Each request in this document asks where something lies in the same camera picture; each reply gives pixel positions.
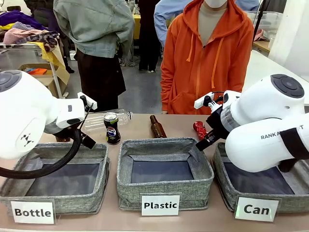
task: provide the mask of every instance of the beige shirt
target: beige shirt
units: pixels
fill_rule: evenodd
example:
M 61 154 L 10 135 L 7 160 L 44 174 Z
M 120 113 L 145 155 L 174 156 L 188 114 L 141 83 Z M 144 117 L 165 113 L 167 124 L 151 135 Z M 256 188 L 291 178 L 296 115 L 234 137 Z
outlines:
M 212 11 L 203 3 L 198 13 L 198 32 L 201 36 L 203 46 L 208 43 L 213 30 L 217 26 L 220 18 L 226 9 L 220 11 Z

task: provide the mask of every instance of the can top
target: can top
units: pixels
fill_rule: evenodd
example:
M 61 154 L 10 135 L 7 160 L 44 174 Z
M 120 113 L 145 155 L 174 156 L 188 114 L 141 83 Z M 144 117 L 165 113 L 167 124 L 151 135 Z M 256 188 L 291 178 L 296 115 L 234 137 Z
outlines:
M 104 115 L 104 120 L 107 122 L 114 122 L 117 119 L 118 119 L 118 115 L 113 112 L 108 112 Z

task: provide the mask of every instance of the black pants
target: black pants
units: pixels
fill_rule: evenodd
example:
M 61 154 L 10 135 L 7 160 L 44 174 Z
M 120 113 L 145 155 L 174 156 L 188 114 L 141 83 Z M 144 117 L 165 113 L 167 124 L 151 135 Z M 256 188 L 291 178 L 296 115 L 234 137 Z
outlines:
M 155 70 L 161 43 L 154 26 L 140 24 L 140 70 Z
M 118 95 L 126 90 L 118 57 L 95 57 L 77 50 L 82 91 L 98 103 L 96 112 L 118 108 Z

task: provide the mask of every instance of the white label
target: white label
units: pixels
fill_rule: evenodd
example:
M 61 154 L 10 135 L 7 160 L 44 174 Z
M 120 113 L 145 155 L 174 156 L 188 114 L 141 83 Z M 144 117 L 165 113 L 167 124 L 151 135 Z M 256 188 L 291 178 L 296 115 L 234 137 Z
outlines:
M 276 216 L 279 201 L 239 197 L 236 219 L 270 221 Z
M 17 223 L 54 224 L 52 202 L 11 202 Z
M 142 196 L 142 216 L 178 215 L 180 196 Z

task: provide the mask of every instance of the black pole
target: black pole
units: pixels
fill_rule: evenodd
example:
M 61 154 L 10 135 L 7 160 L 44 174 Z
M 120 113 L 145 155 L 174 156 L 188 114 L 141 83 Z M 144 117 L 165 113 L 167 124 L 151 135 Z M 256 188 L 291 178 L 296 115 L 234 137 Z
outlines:
M 254 28 L 254 34 L 253 34 L 253 41 L 252 41 L 252 43 L 254 42 L 254 38 L 256 36 L 257 30 L 259 29 L 259 25 L 260 25 L 260 22 L 261 22 L 261 19 L 262 19 L 262 16 L 263 16 L 263 12 L 265 10 L 266 2 L 267 2 L 267 0 L 263 0 L 262 6 L 260 7 L 260 13 L 259 13 L 259 16 L 257 18 L 257 22 L 256 22 L 256 25 L 255 25 L 255 28 Z

